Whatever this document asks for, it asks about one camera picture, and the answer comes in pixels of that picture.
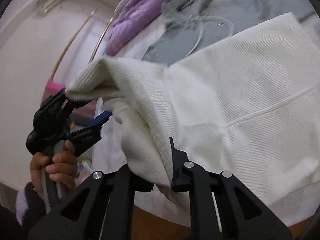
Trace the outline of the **person's left hand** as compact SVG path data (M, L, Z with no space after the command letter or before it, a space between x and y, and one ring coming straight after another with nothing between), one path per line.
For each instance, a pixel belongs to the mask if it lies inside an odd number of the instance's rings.
M37 152L30 162L31 182L40 198L43 196L41 175L43 168L45 168L52 181L63 183L69 190L75 188L77 165L73 144L67 140L64 149L53 156L53 163L49 164L49 161L48 156Z

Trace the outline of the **white fuzzy sleeve forearm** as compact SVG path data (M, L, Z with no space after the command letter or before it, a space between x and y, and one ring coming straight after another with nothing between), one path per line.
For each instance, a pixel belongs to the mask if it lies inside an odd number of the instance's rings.
M16 219L25 230L30 230L46 215L46 207L37 194L32 182L18 191L16 198Z

